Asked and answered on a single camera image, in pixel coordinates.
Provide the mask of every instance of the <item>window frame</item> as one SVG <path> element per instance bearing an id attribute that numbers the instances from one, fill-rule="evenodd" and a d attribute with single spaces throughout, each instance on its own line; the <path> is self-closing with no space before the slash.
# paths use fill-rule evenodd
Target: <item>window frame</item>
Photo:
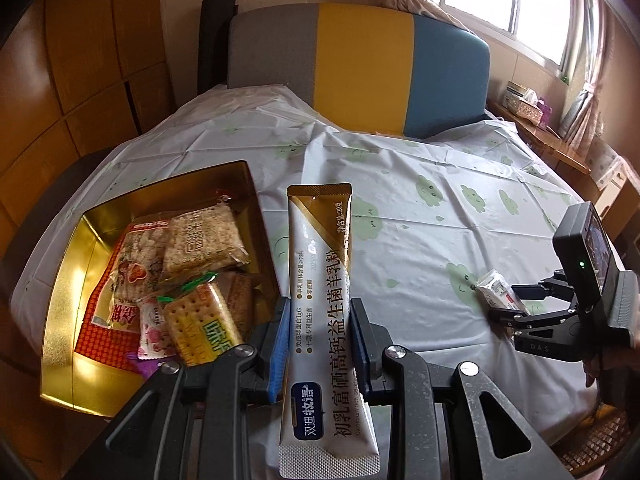
<path id="1" fill-rule="evenodd" d="M 515 50 L 518 54 L 526 56 L 536 64 L 545 68 L 558 79 L 568 82 L 574 75 L 575 65 L 578 53 L 582 45 L 582 26 L 584 21 L 584 0 L 571 0 L 571 8 L 569 13 L 569 27 L 567 30 L 567 38 L 564 44 L 564 51 L 560 63 L 542 56 L 526 44 L 519 41 L 516 37 L 519 20 L 519 3 L 520 0 L 513 0 L 511 4 L 511 16 L 509 22 L 509 30 L 503 30 L 500 27 L 486 22 L 477 16 L 469 14 L 464 10 L 457 9 L 445 4 L 445 0 L 436 2 L 439 6 L 453 17 L 459 19 L 472 31 L 488 36 L 492 40 L 498 41 L 505 46 Z"/>

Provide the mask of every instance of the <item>white bed cover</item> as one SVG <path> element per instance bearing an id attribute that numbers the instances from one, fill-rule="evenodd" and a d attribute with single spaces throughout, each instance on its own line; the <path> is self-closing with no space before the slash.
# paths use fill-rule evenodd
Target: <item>white bed cover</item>
<path id="1" fill-rule="evenodd" d="M 560 266 L 552 234 L 579 201 L 514 125 L 482 121 L 425 143 L 358 134 L 331 124 L 284 86 L 212 89 L 107 157 L 51 223 L 18 282 L 12 314 L 31 345 L 42 344 L 56 271 L 84 211 L 233 160 L 246 160 L 252 171 L 283 294 L 287 186 L 351 182 L 351 294 L 364 300 L 372 322 L 429 362 L 476 362 L 549 442 L 593 407 L 596 390 L 584 387 L 581 364 L 516 352 L 492 330 L 469 288 L 493 268 L 510 283 L 549 276 Z M 529 302 L 533 312 L 562 306 Z M 382 449 L 388 413 L 373 409 Z M 252 428 L 255 477 L 266 471 L 279 478 L 279 407 L 257 410 Z"/>

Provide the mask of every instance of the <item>blue logo label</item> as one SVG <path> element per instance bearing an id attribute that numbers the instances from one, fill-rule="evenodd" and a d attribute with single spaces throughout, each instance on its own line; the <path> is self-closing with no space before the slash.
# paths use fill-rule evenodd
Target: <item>blue logo label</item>
<path id="1" fill-rule="evenodd" d="M 296 383 L 291 387 L 293 434 L 298 440 L 318 440 L 322 427 L 322 395 L 317 383 Z"/>

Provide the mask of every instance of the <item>bed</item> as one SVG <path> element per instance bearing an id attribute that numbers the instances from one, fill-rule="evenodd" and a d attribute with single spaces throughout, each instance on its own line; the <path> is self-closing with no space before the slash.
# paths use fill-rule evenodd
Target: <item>bed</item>
<path id="1" fill-rule="evenodd" d="M 550 275 L 559 267 L 552 234 L 580 200 L 512 123 L 485 114 L 486 44 L 421 16 L 301 4 L 238 15 L 226 46 L 228 86 L 113 150 L 43 234 L 11 301 L 32 346 L 41 348 L 56 270 L 84 211 L 169 176 L 242 159 L 282 294 L 287 186 L 351 182 L 351 293 L 370 320 L 430 362 L 476 362 L 548 442 L 584 418 L 596 390 L 584 387 L 581 365 L 516 352 L 470 288 L 493 268 L 511 283 Z M 562 303 L 528 306 L 538 313 Z M 252 413 L 255 478 L 278 478 L 279 409 Z M 389 412 L 375 408 L 373 417 L 384 455 Z"/>

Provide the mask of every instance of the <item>purple bottle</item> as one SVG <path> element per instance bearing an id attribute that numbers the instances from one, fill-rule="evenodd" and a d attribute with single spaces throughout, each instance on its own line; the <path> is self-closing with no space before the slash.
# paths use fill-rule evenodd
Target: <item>purple bottle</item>
<path id="1" fill-rule="evenodd" d="M 536 106 L 542 110 L 542 117 L 540 118 L 540 124 L 538 127 L 542 130 L 546 130 L 546 126 L 549 124 L 549 119 L 551 118 L 551 106 L 547 106 L 545 104 L 545 99 L 543 97 L 538 99 Z"/>

